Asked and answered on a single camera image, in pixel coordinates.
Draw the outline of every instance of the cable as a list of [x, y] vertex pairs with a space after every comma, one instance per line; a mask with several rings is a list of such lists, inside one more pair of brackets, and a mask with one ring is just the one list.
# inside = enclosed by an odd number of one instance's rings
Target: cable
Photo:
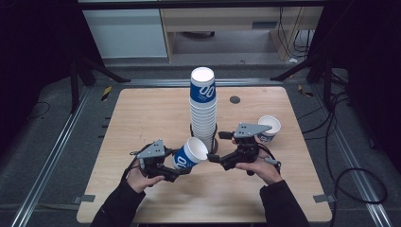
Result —
[[[385, 185], [383, 182], [381, 182], [380, 179], [379, 179], [373, 172], [371, 172], [371, 171], [369, 171], [369, 170], [367, 170], [367, 169], [364, 169], [364, 168], [351, 167], [351, 168], [347, 168], [347, 169], [343, 170], [343, 171], [341, 172], [341, 174], [339, 175], [339, 177], [337, 177], [337, 179], [334, 178], [332, 169], [331, 169], [331, 167], [330, 167], [330, 162], [329, 162], [329, 159], [328, 159], [328, 135], [329, 135], [330, 128], [331, 128], [331, 125], [332, 125], [332, 123], [333, 123], [333, 120], [336, 118], [336, 115], [335, 115], [335, 106], [339, 103], [339, 102], [337, 101], [337, 99], [338, 99], [339, 97], [340, 97], [340, 96], [335, 96], [335, 97], [332, 99], [332, 101], [331, 101], [331, 103], [332, 103], [331, 105], [332, 105], [333, 108], [330, 109], [330, 110], [332, 110], [332, 112], [331, 112], [330, 121], [329, 121], [327, 130], [326, 130], [325, 139], [324, 139], [324, 154], [325, 154], [326, 166], [327, 166], [327, 170], [328, 170], [328, 172], [329, 172], [330, 178], [331, 178], [331, 180], [333, 181], [333, 183], [335, 184], [334, 196], [337, 197], [338, 192], [341, 191], [345, 196], [347, 196], [348, 198], [350, 198], [350, 199], [352, 199], [352, 200], [354, 200], [354, 201], [359, 201], [359, 202], [364, 202], [364, 203], [369, 203], [369, 204], [380, 204], [380, 203], [382, 203], [383, 201], [385, 201], [385, 200], [387, 199], [387, 197], [388, 197], [388, 192], [387, 192], [386, 185]], [[348, 173], [348, 172], [350, 172], [350, 171], [363, 171], [363, 172], [369, 173], [371, 176], [373, 176], [373, 177], [380, 183], [381, 187], [383, 188], [383, 191], [384, 191], [383, 197], [382, 197], [381, 199], [379, 199], [378, 201], [366, 201], [366, 200], [363, 200], [363, 199], [360, 199], [360, 198], [358, 198], [358, 197], [356, 197], [356, 196], [351, 195], [351, 193], [347, 192], [345, 189], [343, 189], [342, 187], [340, 187], [340, 180], [341, 180], [341, 178], [342, 178], [346, 173]], [[334, 222], [335, 222], [335, 219], [336, 219], [336, 215], [337, 215], [337, 202], [334, 201], [332, 219], [331, 219], [331, 221], [330, 221], [330, 227], [333, 227], [333, 226], [334, 226]]]
[[47, 114], [47, 112], [50, 110], [50, 104], [48, 102], [37, 102], [36, 104], [46, 104], [47, 105], [47, 110], [45, 110], [44, 113], [41, 113], [39, 115], [30, 116], [27, 120], [41, 117], [41, 116]]
[[[319, 129], [320, 127], [322, 127], [322, 126], [328, 121], [329, 123], [328, 123], [327, 129], [326, 129], [325, 135], [324, 135], [323, 137], [319, 137], [319, 138], [310, 138], [310, 139], [306, 139], [306, 140], [322, 139], [322, 138], [324, 138], [324, 155], [325, 155], [325, 161], [326, 161], [326, 166], [327, 166], [327, 169], [328, 169], [328, 172], [329, 172], [329, 176], [330, 176], [332, 182], [333, 182], [334, 185], [335, 185], [334, 194], [333, 194], [335, 198], [337, 197], [337, 195], [338, 195], [338, 193], [339, 193], [339, 191], [340, 191], [340, 192], [342, 192], [346, 197], [348, 197], [348, 198], [350, 198], [351, 200], [354, 200], [354, 201], [364, 202], [364, 203], [368, 203], [368, 204], [380, 204], [380, 203], [384, 202], [384, 201], [388, 198], [388, 191], [387, 191], [386, 185], [385, 185], [373, 172], [371, 172], [371, 171], [369, 171], [369, 170], [367, 170], [367, 169], [364, 169], [364, 168], [360, 168], [360, 167], [351, 167], [351, 168], [346, 168], [345, 170], [343, 170], [343, 171], [341, 172], [341, 174], [340, 174], [337, 178], [335, 178], [335, 177], [334, 177], [334, 174], [333, 174], [333, 172], [332, 172], [332, 169], [331, 169], [331, 167], [330, 167], [330, 162], [329, 162], [329, 159], [328, 159], [328, 137], [329, 137], [329, 135], [330, 135], [331, 133], [333, 133], [333, 131], [334, 131], [335, 128], [337, 127], [337, 122], [338, 122], [338, 120], [337, 120], [337, 118], [336, 118], [336, 113], [335, 113], [335, 111], [336, 111], [336, 106], [337, 106], [340, 102], [342, 102], [342, 101], [348, 99], [348, 97], [347, 97], [347, 98], [343, 98], [343, 99], [340, 99], [340, 100], [339, 100], [339, 98], [340, 98], [342, 95], [344, 95], [344, 94], [345, 94], [345, 92], [341, 92], [341, 93], [335, 95], [335, 96], [330, 100], [329, 106], [327, 107], [327, 109], [330, 110], [330, 111], [329, 111], [329, 114], [328, 114], [327, 118], [324, 120], [324, 122], [323, 122], [320, 126], [316, 127], [315, 129], [306, 131], [306, 133], [308, 133], [308, 132], [314, 131], [314, 130], [316, 130], [316, 129]], [[310, 113], [306, 113], [306, 114], [300, 116], [300, 117], [298, 118], [298, 120], [301, 119], [301, 118], [303, 118], [303, 117], [305, 117], [305, 116], [307, 116], [307, 115], [310, 115], [310, 114], [312, 114], [312, 113], [317, 112], [317, 111], [320, 110], [321, 108], [322, 108], [322, 107], [320, 107], [320, 108], [318, 108], [318, 109], [316, 109], [316, 110], [314, 110], [314, 111], [312, 111], [312, 112], [310, 112]], [[359, 197], [356, 197], [356, 196], [352, 195], [351, 193], [349, 193], [348, 191], [346, 191], [345, 189], [343, 189], [342, 187], [340, 187], [340, 180], [342, 179], [342, 177], [345, 176], [345, 174], [347, 174], [347, 173], [349, 173], [349, 172], [351, 172], [351, 171], [362, 171], [362, 172], [368, 173], [370, 176], [372, 176], [372, 177], [380, 184], [380, 186], [383, 188], [383, 189], [382, 189], [383, 196], [382, 196], [378, 201], [366, 201], [366, 200], [364, 200], [364, 199], [361, 199], [361, 198], [359, 198]], [[333, 212], [332, 212], [332, 219], [331, 219], [331, 221], [330, 221], [330, 227], [333, 227], [333, 226], [334, 226], [334, 223], [335, 223], [335, 220], [336, 220], [336, 215], [337, 215], [337, 202], [334, 201], [334, 204], [333, 204]]]
[[[278, 23], [278, 27], [277, 27], [277, 35], [278, 35], [278, 39], [279, 39], [281, 45], [284, 47], [284, 49], [286, 50], [286, 53], [287, 53], [290, 57], [296, 58], [296, 59], [304, 57], [305, 55], [303, 55], [303, 56], [294, 55], [294, 54], [292, 54], [291, 51], [289, 50], [288, 40], [287, 40], [286, 32], [284, 31], [284, 27], [283, 27], [282, 20], [283, 20], [283, 7], [280, 7], [279, 23]], [[282, 39], [281, 39], [281, 37], [280, 37], [280, 27], [281, 27], [281, 29], [283, 30], [284, 39], [285, 39], [285, 41], [286, 41], [285, 43], [283, 43], [283, 41], [282, 41]]]
[[[310, 45], [309, 45], [310, 31], [311, 30], [307, 31], [306, 45], [304, 45], [304, 42], [302, 42], [302, 37], [300, 36], [300, 34], [302, 34], [302, 30], [298, 30], [297, 31], [297, 34], [295, 35], [294, 42], [292, 43], [292, 45], [293, 45], [293, 47], [294, 47], [294, 49], [296, 51], [301, 52], [301, 53], [307, 53], [309, 51], [309, 47], [310, 47]], [[298, 36], [300, 36], [299, 40], [300, 40], [302, 45], [295, 44], [296, 41], [297, 41]]]

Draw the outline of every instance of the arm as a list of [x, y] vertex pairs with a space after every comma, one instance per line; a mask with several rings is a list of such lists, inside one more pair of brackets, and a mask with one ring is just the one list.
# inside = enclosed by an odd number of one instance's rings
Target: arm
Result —
[[304, 212], [285, 181], [262, 187], [260, 197], [265, 207], [268, 226], [309, 226]]
[[136, 214], [136, 209], [145, 197], [145, 188], [157, 184], [163, 180], [163, 176], [151, 179], [146, 178], [140, 168], [138, 161], [132, 164], [126, 180], [106, 199], [97, 211], [92, 222], [93, 227], [124, 227], [130, 226]]
[[[266, 157], [267, 153], [261, 150], [259, 156]], [[260, 197], [265, 207], [266, 222], [269, 226], [309, 226], [304, 212], [287, 183], [273, 165], [266, 163], [263, 158], [257, 158], [253, 163], [238, 163], [235, 167], [254, 172], [268, 185], [260, 189]]]

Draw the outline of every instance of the wooden table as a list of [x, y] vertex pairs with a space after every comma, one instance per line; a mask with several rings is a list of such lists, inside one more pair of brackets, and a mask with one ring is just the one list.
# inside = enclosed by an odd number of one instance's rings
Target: wooden table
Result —
[[[327, 202], [316, 203], [323, 194], [295, 114], [282, 87], [218, 87], [218, 131], [235, 131], [239, 122], [257, 124], [260, 116], [277, 117], [282, 129], [268, 145], [281, 161], [282, 176], [312, 222], [328, 221]], [[230, 102], [239, 96], [240, 103]], [[117, 187], [124, 169], [133, 157], [131, 151], [161, 138], [168, 148], [180, 148], [190, 137], [189, 88], [126, 89], [120, 94], [83, 201], [79, 222], [91, 222], [101, 204]], [[218, 139], [220, 156], [231, 153], [235, 145]], [[166, 158], [165, 166], [172, 166]], [[205, 161], [175, 183], [160, 182], [147, 188], [139, 206], [136, 223], [265, 222], [257, 176], [245, 171], [225, 171], [219, 164]]]

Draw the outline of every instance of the hand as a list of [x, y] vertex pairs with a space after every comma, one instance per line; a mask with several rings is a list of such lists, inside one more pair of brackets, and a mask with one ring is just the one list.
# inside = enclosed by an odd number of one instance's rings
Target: hand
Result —
[[259, 176], [267, 185], [283, 181], [277, 169], [272, 165], [266, 163], [264, 158], [269, 155], [262, 149], [259, 150], [259, 157], [253, 163], [237, 163], [236, 168], [242, 170], [250, 170]]
[[154, 178], [147, 178], [144, 176], [144, 174], [141, 172], [141, 168], [139, 167], [139, 160], [136, 160], [132, 164], [132, 167], [134, 166], [136, 167], [130, 171], [127, 178], [127, 183], [136, 193], [141, 193], [148, 186], [155, 185], [165, 179], [165, 176], [156, 176]]

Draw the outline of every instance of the blue and white cup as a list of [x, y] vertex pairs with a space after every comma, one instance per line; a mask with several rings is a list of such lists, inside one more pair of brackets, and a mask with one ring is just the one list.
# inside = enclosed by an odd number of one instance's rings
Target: blue and white cup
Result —
[[281, 130], [280, 121], [271, 115], [264, 115], [260, 117], [257, 124], [271, 126], [271, 130], [263, 131], [257, 134], [257, 138], [264, 144], [268, 144], [278, 133], [278, 131]]
[[215, 73], [207, 67], [198, 67], [191, 73], [190, 103], [197, 108], [216, 104]]
[[185, 144], [174, 154], [175, 168], [193, 167], [207, 159], [207, 148], [197, 137], [190, 137]]
[[215, 73], [207, 67], [198, 67], [191, 73], [190, 113], [193, 136], [212, 151], [216, 130], [217, 103]]

